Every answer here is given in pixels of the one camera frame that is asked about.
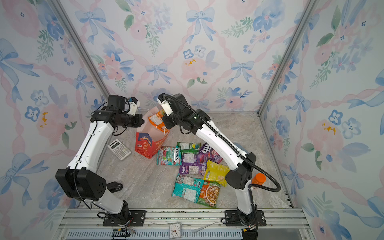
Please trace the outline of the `Fox's mint blossom candy bag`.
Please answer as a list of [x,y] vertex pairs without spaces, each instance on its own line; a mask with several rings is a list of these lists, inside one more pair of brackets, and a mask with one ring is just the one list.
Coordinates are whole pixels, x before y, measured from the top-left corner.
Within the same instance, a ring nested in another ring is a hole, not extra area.
[[180,166],[182,164],[182,154],[179,147],[163,146],[157,153],[157,165]]

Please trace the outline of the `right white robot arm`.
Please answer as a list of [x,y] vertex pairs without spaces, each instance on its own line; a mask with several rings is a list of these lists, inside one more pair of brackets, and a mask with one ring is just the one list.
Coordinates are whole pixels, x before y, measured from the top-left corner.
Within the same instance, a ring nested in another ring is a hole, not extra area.
[[248,186],[251,184],[252,170],[256,168],[256,156],[236,147],[202,110],[173,111],[163,117],[163,121],[168,129],[174,126],[185,128],[209,144],[223,158],[230,168],[225,179],[235,189],[238,212],[245,216],[250,215],[255,207]]

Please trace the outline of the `orange snack packet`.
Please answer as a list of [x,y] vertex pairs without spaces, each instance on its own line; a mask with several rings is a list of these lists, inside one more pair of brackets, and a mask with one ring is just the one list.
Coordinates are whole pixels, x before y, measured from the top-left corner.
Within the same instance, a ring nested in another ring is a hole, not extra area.
[[165,135],[169,132],[169,129],[166,128],[162,117],[165,115],[164,110],[158,111],[156,114],[149,117],[150,123],[159,131],[162,131]]

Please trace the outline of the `green snack packet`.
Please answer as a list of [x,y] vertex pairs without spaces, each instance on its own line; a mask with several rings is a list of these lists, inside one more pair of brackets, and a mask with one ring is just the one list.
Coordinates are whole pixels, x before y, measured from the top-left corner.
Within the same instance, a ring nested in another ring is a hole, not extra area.
[[178,142],[177,147],[182,154],[194,154],[197,155],[201,149],[201,143],[184,143]]

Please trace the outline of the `red paper gift bag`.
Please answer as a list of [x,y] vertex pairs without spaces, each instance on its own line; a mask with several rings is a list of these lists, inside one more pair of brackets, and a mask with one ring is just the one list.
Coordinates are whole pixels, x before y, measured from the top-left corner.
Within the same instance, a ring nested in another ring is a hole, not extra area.
[[164,130],[156,128],[149,119],[149,117],[155,115],[161,109],[160,107],[150,109],[143,116],[145,123],[137,129],[135,152],[148,159],[157,154],[169,134],[167,131],[164,132]]

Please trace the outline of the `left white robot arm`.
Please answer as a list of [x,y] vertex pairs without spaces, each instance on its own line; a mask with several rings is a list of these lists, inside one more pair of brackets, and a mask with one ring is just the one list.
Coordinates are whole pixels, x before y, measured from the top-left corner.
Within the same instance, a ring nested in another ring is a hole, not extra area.
[[127,202],[108,189],[106,180],[97,174],[97,168],[116,127],[139,128],[144,123],[142,114],[112,113],[108,117],[92,117],[90,129],[75,157],[65,169],[56,172],[56,180],[65,194],[83,202],[89,209],[96,206],[113,217],[128,219]]

